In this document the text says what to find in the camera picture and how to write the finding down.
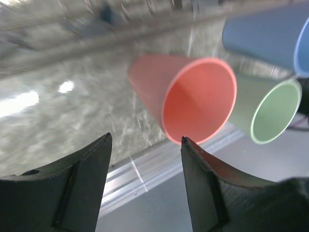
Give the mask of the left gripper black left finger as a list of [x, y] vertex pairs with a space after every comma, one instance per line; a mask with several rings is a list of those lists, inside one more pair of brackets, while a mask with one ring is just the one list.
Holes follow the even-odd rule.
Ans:
[[48, 165], [1, 177], [1, 231], [95, 231], [111, 154], [107, 133]]

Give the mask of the pink plastic cup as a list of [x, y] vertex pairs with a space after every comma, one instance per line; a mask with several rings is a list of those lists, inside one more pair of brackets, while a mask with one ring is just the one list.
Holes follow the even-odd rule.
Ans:
[[228, 121], [237, 96], [231, 66], [219, 58], [144, 55], [128, 72], [129, 82], [164, 134], [180, 144], [200, 144]]

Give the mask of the blue plastic cup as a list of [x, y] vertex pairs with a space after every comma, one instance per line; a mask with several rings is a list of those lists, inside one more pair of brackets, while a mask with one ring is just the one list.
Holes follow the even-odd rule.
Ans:
[[224, 48], [309, 75], [309, 4], [299, 2], [226, 20]]

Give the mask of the green plastic cup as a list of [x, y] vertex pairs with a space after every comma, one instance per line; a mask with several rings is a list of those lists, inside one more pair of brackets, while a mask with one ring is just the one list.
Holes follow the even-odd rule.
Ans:
[[275, 80], [238, 74], [237, 99], [229, 121], [256, 144], [267, 144], [289, 126], [302, 98], [295, 79]]

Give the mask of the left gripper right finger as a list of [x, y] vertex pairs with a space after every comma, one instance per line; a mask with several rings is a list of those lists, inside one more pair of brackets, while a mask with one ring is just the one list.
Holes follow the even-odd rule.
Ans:
[[216, 158], [188, 137], [181, 157], [195, 232], [306, 232], [309, 180], [267, 181]]

